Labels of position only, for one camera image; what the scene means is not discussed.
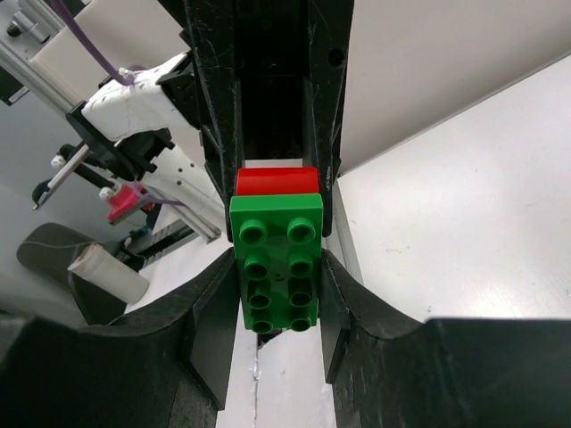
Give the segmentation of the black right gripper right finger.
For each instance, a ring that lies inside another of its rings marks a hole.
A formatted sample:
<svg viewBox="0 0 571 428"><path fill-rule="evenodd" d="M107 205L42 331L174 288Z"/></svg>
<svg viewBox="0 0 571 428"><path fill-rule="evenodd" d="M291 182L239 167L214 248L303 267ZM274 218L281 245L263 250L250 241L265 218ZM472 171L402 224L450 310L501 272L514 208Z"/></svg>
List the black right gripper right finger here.
<svg viewBox="0 0 571 428"><path fill-rule="evenodd" d="M324 251L319 314L340 427L567 427L570 324L418 322Z"/></svg>

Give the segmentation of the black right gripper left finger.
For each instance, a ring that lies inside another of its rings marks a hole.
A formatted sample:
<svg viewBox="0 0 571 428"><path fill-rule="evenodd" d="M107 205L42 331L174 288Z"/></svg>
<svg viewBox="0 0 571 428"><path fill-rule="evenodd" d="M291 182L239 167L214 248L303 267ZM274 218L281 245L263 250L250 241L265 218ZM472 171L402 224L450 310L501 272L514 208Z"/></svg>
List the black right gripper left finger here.
<svg viewBox="0 0 571 428"><path fill-rule="evenodd" d="M1 318L4 427L212 427L226 405L239 288L222 253L108 325Z"/></svg>

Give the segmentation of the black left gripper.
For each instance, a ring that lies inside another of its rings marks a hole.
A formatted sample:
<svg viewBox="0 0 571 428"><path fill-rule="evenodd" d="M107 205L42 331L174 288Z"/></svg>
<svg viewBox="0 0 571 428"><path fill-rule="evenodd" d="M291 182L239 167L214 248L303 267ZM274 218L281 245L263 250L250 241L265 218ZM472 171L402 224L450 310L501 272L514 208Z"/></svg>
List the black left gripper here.
<svg viewBox="0 0 571 428"><path fill-rule="evenodd" d="M236 1L235 20L231 1L185 1L184 7L202 96L206 170L224 204L228 238L229 205L244 155L249 161L302 156L303 80L308 72L309 159L319 173L322 235L330 236L354 2Z"/></svg>

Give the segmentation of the red lego brick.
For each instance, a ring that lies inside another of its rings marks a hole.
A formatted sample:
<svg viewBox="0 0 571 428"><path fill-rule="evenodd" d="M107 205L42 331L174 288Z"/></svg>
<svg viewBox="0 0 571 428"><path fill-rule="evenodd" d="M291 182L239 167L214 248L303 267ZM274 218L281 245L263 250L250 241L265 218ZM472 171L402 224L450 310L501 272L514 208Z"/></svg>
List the red lego brick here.
<svg viewBox="0 0 571 428"><path fill-rule="evenodd" d="M236 176L236 196L318 192L319 177L314 167L242 168Z"/></svg>

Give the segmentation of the green plate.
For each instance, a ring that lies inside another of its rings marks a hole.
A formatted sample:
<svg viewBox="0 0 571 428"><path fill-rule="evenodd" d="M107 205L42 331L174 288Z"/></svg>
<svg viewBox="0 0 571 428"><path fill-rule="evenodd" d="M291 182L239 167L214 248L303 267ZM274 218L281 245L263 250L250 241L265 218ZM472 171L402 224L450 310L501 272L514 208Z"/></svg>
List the green plate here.
<svg viewBox="0 0 571 428"><path fill-rule="evenodd" d="M235 196L229 217L244 326L256 334L317 323L323 202L319 193Z"/></svg>

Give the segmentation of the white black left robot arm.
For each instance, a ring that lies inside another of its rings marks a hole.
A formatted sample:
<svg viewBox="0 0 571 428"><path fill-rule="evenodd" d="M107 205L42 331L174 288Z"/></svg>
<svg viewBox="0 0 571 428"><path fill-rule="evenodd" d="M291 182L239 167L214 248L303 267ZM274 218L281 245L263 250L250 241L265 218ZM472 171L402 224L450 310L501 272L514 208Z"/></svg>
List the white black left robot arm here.
<svg viewBox="0 0 571 428"><path fill-rule="evenodd" d="M195 128L224 204L247 161L299 159L318 172L322 234L333 220L354 4L351 1L165 1L187 51L162 67L109 79L66 116L126 180L151 165L137 139Z"/></svg>

